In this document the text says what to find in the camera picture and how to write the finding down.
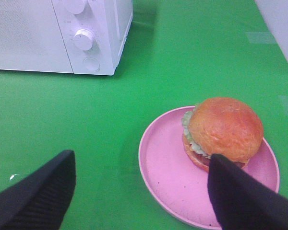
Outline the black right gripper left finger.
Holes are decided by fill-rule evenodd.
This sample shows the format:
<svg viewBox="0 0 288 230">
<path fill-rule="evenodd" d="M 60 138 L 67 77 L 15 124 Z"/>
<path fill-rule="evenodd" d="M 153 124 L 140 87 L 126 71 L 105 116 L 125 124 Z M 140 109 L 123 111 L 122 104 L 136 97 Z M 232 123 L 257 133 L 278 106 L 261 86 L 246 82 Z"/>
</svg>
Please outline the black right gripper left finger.
<svg viewBox="0 0 288 230">
<path fill-rule="evenodd" d="M 64 150 L 0 192 L 0 230 L 58 230 L 75 185 L 75 154 Z"/>
</svg>

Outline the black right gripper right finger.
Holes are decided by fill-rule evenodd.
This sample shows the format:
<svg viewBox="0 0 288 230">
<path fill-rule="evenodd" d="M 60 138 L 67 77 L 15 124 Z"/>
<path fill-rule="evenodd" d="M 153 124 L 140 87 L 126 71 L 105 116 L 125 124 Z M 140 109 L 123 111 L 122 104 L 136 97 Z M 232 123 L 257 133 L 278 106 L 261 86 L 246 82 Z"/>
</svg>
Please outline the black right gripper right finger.
<svg viewBox="0 0 288 230">
<path fill-rule="evenodd" d="M 222 229 L 288 230 L 288 199 L 221 154 L 211 157 L 207 188 Z"/>
</svg>

